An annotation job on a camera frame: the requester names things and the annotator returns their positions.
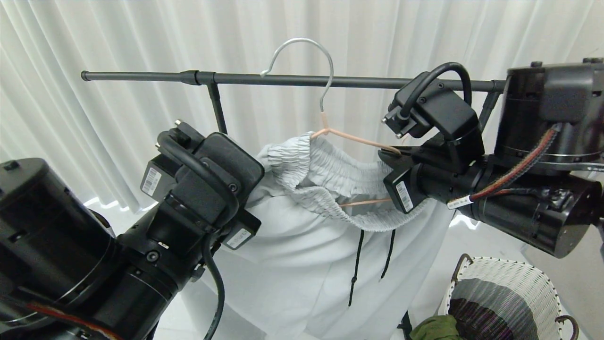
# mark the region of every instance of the brown handle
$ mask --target brown handle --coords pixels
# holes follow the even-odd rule
[[[577,320],[570,315],[561,315],[556,318],[556,322],[564,323],[566,320],[569,320],[573,325],[573,335],[570,337],[570,340],[577,340],[579,338],[579,323],[577,323]]]
[[[463,263],[464,259],[470,261],[470,264],[474,263],[474,261],[472,260],[470,255],[463,253],[461,255],[461,257],[459,258],[459,261],[457,261],[457,267],[455,267],[455,271],[453,272],[453,276],[451,277],[451,282],[453,282],[453,281],[457,282],[457,274],[459,273],[459,270],[461,269],[461,264]]]

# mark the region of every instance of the clothing rack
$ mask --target clothing rack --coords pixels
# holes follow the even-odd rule
[[[227,133],[220,92],[218,84],[232,85],[272,85],[272,86],[304,86],[324,87],[327,85],[327,76],[294,76],[294,75],[267,75],[241,73],[217,73],[209,71],[189,70],[175,73],[163,72],[89,72],[82,71],[82,79],[92,80],[131,80],[146,82],[181,82],[189,85],[205,85],[208,87],[210,100],[214,108],[218,131]],[[399,89],[410,83],[409,78],[378,78],[378,77],[334,77],[332,87],[344,88],[383,88]],[[461,91],[460,80],[441,80],[446,87]],[[484,127],[490,117],[491,111],[497,103],[497,98],[503,93],[505,80],[472,80],[472,91],[487,92],[483,110],[480,114],[481,126]]]

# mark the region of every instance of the green cloth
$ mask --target green cloth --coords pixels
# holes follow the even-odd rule
[[[425,319],[412,332],[412,340],[464,340],[455,328],[452,315],[433,316]]]

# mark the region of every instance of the white floor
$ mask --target white floor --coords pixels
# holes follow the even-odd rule
[[[116,234],[124,232],[138,219],[130,212],[120,212],[116,208],[102,209],[98,203],[89,208],[103,214],[114,227]],[[461,254],[527,261],[521,252],[524,246],[523,242],[495,228],[456,214],[428,277],[409,309],[412,325],[417,325],[435,313]],[[572,329],[568,323],[564,325],[563,331],[564,339],[570,339]],[[194,321],[191,320],[184,302],[180,296],[177,296],[162,315],[155,339],[194,340],[202,338],[203,335],[196,331]],[[314,338],[306,335],[298,338],[298,340],[311,339]],[[396,331],[392,337],[392,340],[403,339],[401,331]],[[579,339],[588,340],[583,334],[579,336]]]

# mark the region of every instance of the woven basket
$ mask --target woven basket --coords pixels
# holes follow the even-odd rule
[[[560,299],[541,270],[517,261],[463,254],[439,315],[453,315],[460,335],[468,340],[563,340]]]

